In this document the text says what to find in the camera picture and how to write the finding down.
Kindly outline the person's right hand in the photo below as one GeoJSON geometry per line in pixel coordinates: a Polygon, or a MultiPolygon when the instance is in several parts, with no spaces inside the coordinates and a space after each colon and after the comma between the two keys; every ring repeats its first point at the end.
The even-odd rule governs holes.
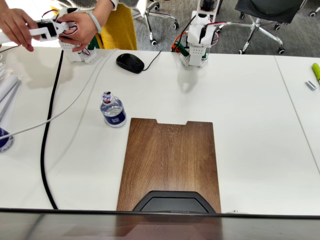
{"type": "Polygon", "coordinates": [[[11,41],[29,52],[34,51],[30,30],[37,28],[36,21],[22,9],[5,7],[0,10],[0,29],[11,41]]]}

